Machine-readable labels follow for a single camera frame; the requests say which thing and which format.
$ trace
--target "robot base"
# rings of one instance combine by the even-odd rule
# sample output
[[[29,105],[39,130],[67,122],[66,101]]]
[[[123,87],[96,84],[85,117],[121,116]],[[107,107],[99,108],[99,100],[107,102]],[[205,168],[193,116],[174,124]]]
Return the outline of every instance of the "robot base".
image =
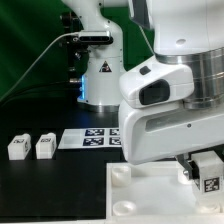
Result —
[[[108,112],[118,112],[119,105],[91,105],[87,103],[78,103],[79,107],[88,111],[97,112],[97,113],[108,113]]]

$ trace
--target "white plastic housing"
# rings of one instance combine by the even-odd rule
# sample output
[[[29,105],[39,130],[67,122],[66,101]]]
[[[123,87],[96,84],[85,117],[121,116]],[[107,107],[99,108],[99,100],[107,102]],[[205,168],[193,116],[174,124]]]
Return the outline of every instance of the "white plastic housing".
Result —
[[[121,143],[126,160],[140,164],[224,143],[224,105],[187,111],[173,102],[134,109],[125,101],[119,109]]]
[[[29,134],[17,135],[8,146],[9,160],[24,160],[31,149]]]
[[[36,144],[37,159],[52,159],[56,147],[57,142],[56,135],[54,133],[41,135],[39,141]]]
[[[147,6],[157,54],[187,55],[224,46],[223,0],[147,0]]]
[[[145,66],[151,71],[142,75],[140,69]],[[123,98],[133,108],[145,107],[139,101],[140,90],[157,80],[165,80],[169,84],[170,97],[166,103],[184,99],[194,91],[193,74],[188,66],[162,64],[153,56],[121,76]]]
[[[119,78],[123,67],[123,34],[121,28],[101,15],[101,7],[122,7],[127,1],[62,0],[79,17],[85,31],[110,31],[113,43],[89,47],[88,69],[83,76],[81,103],[92,106],[118,106],[122,100]],[[110,72],[102,72],[104,63]]]

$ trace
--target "metal cylinder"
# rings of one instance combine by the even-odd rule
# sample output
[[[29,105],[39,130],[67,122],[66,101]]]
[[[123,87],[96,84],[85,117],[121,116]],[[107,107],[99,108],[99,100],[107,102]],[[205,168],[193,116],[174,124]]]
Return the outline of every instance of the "metal cylinder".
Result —
[[[184,99],[186,109],[212,108],[223,102],[224,48],[184,56],[157,54],[156,58],[161,63],[184,64],[191,68],[195,90],[192,95]]]

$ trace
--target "green background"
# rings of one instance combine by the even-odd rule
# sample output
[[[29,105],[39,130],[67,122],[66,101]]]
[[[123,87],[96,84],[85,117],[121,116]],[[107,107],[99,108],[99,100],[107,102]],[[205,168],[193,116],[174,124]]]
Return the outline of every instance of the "green background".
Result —
[[[66,11],[70,10],[60,0],[0,1],[0,97],[64,33],[59,17]],[[102,14],[123,30],[126,70],[151,56],[138,26],[129,20],[128,8],[102,9]],[[152,43],[153,33],[147,32],[147,36]],[[66,81],[67,77],[66,48],[55,44],[17,89]]]

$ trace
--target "black marking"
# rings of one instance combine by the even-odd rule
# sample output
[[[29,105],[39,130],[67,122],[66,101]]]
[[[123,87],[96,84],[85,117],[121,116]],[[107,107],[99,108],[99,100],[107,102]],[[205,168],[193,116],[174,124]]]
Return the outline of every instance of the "black marking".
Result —
[[[112,72],[110,66],[108,65],[107,61],[105,61],[100,69],[99,72]]]
[[[16,139],[13,143],[21,144],[24,142],[24,139]]]
[[[85,138],[83,146],[100,146],[103,145],[104,138]]]
[[[101,136],[104,135],[104,129],[87,129],[85,136]]]
[[[40,142],[50,142],[51,141],[51,138],[43,138],[41,139]]]
[[[118,128],[110,129],[110,135],[120,135],[120,131]]]
[[[110,145],[121,145],[121,139],[119,137],[110,138]]]
[[[219,177],[204,180],[204,192],[212,192],[220,190]]]

